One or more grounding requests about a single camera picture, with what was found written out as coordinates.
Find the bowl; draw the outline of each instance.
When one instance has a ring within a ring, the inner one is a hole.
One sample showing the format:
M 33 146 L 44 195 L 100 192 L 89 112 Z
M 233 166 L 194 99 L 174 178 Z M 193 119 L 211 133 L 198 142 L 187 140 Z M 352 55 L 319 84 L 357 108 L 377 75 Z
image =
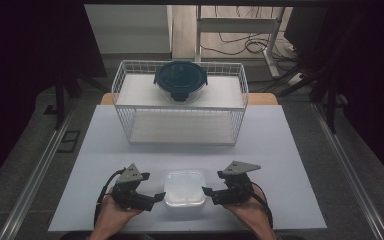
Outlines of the bowl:
M 208 85 L 207 72 L 195 63 L 174 61 L 156 71 L 154 84 L 168 101 L 188 104 L 199 97 L 204 85 Z

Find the black curtain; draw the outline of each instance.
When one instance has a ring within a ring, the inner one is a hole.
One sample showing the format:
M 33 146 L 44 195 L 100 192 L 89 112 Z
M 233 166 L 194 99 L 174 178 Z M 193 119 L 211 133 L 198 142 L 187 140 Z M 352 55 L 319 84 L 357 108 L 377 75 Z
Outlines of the black curtain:
M 26 127 L 38 93 L 72 70 L 105 76 L 83 4 L 0 1 L 0 166 Z
M 338 73 L 345 114 L 384 165 L 384 3 L 370 7 Z

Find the wooden table edge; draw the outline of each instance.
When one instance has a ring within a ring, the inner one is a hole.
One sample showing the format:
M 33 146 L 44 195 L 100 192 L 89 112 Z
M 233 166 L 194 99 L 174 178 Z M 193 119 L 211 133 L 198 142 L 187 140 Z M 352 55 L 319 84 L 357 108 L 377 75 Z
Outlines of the wooden table edge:
M 101 105 L 112 105 L 111 93 L 106 93 L 102 97 Z M 272 93 L 250 93 L 248 99 L 249 105 L 279 105 L 276 96 Z

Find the wall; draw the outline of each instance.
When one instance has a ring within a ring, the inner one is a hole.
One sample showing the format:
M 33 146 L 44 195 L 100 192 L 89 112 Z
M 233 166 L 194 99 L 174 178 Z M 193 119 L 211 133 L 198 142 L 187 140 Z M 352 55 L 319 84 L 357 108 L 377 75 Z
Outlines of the wall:
M 171 52 L 171 6 L 85 8 L 101 54 Z

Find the wire mesh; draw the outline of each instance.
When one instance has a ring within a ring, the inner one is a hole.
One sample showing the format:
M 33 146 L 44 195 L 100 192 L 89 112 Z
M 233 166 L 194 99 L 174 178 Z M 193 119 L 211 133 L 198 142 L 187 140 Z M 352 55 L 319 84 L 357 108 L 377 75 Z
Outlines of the wire mesh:
M 129 74 L 155 75 L 167 61 L 123 61 L 112 86 L 112 96 L 124 132 L 131 143 L 188 143 L 233 145 L 248 103 L 245 71 L 239 63 L 196 63 L 211 77 L 237 77 L 240 107 L 188 105 L 123 105 L 117 101 Z

